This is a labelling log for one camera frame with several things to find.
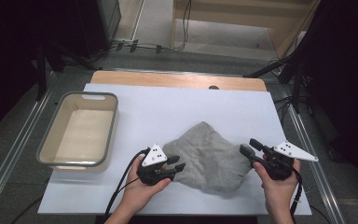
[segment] left hand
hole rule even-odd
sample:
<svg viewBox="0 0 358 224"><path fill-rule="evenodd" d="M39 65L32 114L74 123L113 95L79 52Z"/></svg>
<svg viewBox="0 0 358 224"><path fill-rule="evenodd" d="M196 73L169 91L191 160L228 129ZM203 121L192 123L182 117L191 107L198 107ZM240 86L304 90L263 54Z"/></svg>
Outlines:
<svg viewBox="0 0 358 224"><path fill-rule="evenodd" d="M140 156L133 162L127 176L127 183L138 178L136 171L142 159L143 157ZM155 194L164 190L170 183L171 180L166 178L160 180L155 186L147 186L137 179L125 188L120 204L105 223L128 223L131 217L141 211Z"/></svg>

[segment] finger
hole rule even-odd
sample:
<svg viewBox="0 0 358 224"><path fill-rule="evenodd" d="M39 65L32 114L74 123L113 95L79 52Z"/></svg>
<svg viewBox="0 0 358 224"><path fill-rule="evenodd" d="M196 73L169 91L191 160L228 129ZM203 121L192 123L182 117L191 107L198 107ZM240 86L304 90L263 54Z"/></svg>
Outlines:
<svg viewBox="0 0 358 224"><path fill-rule="evenodd" d="M295 159L295 162L293 163L293 168L295 168L298 172L300 172L301 162L298 159Z"/></svg>
<svg viewBox="0 0 358 224"><path fill-rule="evenodd" d="M164 190L171 182L172 181L169 178L162 179L156 185L148 188L148 190L152 195L155 195L160 191Z"/></svg>
<svg viewBox="0 0 358 224"><path fill-rule="evenodd" d="M265 181L270 181L271 178L269 177L269 174L267 173L266 168L260 163L260 162L254 162L253 166L255 168L255 172L258 174L258 176L260 176L261 180L263 181L263 183Z"/></svg>
<svg viewBox="0 0 358 224"><path fill-rule="evenodd" d="M138 170L139 165L141 164L144 157L139 156L133 161L130 172L136 172Z"/></svg>

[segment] wrist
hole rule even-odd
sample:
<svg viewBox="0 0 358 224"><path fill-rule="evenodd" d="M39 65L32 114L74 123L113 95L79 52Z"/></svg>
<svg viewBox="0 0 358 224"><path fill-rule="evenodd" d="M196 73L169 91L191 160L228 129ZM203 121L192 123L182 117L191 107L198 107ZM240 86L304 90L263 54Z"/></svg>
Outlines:
<svg viewBox="0 0 358 224"><path fill-rule="evenodd" d="M125 205L119 204L105 224L127 224L134 215Z"/></svg>
<svg viewBox="0 0 358 224"><path fill-rule="evenodd" d="M293 224L293 218L288 208L269 209L268 213L272 216L275 224Z"/></svg>

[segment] white board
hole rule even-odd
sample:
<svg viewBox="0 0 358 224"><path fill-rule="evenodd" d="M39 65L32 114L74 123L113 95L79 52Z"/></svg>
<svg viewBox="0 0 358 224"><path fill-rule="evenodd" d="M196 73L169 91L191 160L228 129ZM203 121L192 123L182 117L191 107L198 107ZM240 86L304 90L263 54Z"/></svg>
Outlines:
<svg viewBox="0 0 358 224"><path fill-rule="evenodd" d="M269 92L87 84L85 91L112 92L118 98L118 124L112 159L102 173L54 171L39 214L103 214L131 158L157 143L161 147L206 121L232 144L254 138L267 146L285 140ZM252 170L230 193L202 191L172 182L140 212L148 215L265 215L261 180ZM112 210L121 200L120 193ZM310 215L305 194L297 215Z"/></svg>

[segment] crumpled fabric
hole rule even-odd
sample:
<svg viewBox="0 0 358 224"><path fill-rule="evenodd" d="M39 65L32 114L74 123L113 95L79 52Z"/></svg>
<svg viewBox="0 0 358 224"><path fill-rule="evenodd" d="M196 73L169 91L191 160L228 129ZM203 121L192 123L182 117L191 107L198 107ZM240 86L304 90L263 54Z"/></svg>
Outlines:
<svg viewBox="0 0 358 224"><path fill-rule="evenodd" d="M194 189L234 191L252 169L249 160L240 154L240 145L229 143L205 121L162 150L168 157L180 156L178 163L186 163L173 181Z"/></svg>

